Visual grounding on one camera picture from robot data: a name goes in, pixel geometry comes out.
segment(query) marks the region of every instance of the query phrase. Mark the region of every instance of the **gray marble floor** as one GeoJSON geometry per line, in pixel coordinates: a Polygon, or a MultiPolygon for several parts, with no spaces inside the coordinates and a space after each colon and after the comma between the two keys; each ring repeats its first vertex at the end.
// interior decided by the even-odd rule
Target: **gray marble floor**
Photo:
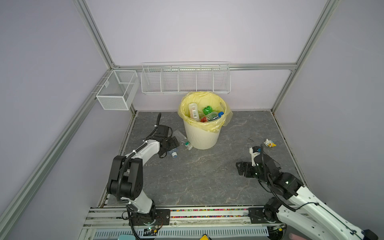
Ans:
{"type": "MultiPolygon", "coordinates": [[[[141,145],[156,123],[158,113],[139,112],[129,137],[126,152],[141,145]]],[[[160,124],[179,129],[185,135],[182,119],[176,112],[163,112],[160,124]]],[[[143,191],[157,206],[174,205],[264,205],[272,194],[256,179],[239,176],[235,163],[251,161],[249,148],[272,139],[276,147],[265,152],[279,162],[282,171],[298,176],[270,112],[236,111],[222,127],[217,144],[208,150],[180,146],[178,157],[160,159],[154,155],[144,166],[143,191]]],[[[116,199],[110,197],[108,205],[116,199]]]]}

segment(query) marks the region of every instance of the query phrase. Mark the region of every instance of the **white bottle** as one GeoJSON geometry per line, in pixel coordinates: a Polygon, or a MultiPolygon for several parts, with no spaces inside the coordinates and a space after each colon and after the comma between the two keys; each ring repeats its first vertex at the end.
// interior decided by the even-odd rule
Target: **white bottle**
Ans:
{"type": "Polygon", "coordinates": [[[196,103],[190,103],[188,105],[189,108],[189,116],[194,119],[195,121],[199,122],[199,113],[197,112],[197,104],[196,103]]]}
{"type": "Polygon", "coordinates": [[[177,138],[179,142],[181,142],[188,150],[193,148],[192,144],[188,142],[188,139],[179,131],[176,130],[173,135],[177,138]]]}

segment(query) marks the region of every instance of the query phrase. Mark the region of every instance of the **yellow trash bag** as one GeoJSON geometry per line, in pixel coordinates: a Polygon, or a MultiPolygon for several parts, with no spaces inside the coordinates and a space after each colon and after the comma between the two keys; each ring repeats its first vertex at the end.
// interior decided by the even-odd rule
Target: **yellow trash bag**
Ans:
{"type": "Polygon", "coordinates": [[[189,125],[198,127],[207,132],[218,133],[222,126],[226,126],[232,118],[233,113],[228,104],[218,95],[210,92],[190,92],[181,100],[179,110],[177,112],[179,116],[189,125]],[[199,118],[204,116],[203,109],[207,106],[211,106],[214,112],[223,112],[224,114],[216,121],[212,122],[197,122],[190,118],[189,107],[190,103],[197,104],[197,110],[199,112],[199,118]]]}

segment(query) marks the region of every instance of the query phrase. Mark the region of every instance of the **white wire basket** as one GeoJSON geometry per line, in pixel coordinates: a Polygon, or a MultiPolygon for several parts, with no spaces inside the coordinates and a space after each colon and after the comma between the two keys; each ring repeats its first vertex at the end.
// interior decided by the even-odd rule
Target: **white wire basket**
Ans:
{"type": "Polygon", "coordinates": [[[136,71],[113,70],[96,97],[105,110],[129,110],[139,85],[136,71]]]}
{"type": "Polygon", "coordinates": [[[231,92],[229,64],[144,67],[144,94],[185,94],[191,91],[231,92]]]}

